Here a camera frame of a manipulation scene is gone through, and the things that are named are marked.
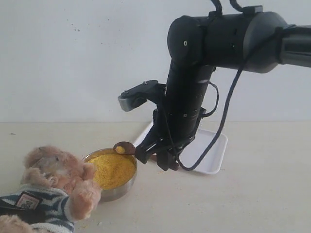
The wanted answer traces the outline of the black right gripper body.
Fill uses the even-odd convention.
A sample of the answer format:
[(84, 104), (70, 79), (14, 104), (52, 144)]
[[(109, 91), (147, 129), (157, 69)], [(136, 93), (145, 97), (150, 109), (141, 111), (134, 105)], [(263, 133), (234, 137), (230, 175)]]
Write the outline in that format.
[(191, 114), (164, 114), (162, 110), (153, 111), (153, 126), (145, 136), (146, 150), (183, 150), (195, 138), (206, 109)]

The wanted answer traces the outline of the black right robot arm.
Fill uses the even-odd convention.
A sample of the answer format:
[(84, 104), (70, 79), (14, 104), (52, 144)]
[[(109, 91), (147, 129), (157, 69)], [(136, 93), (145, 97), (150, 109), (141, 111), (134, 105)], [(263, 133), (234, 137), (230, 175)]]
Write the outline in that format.
[(157, 105), (153, 126), (137, 146), (135, 156), (146, 163), (151, 155), (163, 170), (180, 162), (180, 154), (195, 138), (207, 116), (203, 99), (216, 68), (267, 73), (277, 65), (311, 65), (311, 28), (287, 23), (260, 7), (241, 14), (182, 16), (167, 37), (171, 64), (166, 84), (145, 82), (140, 95)]

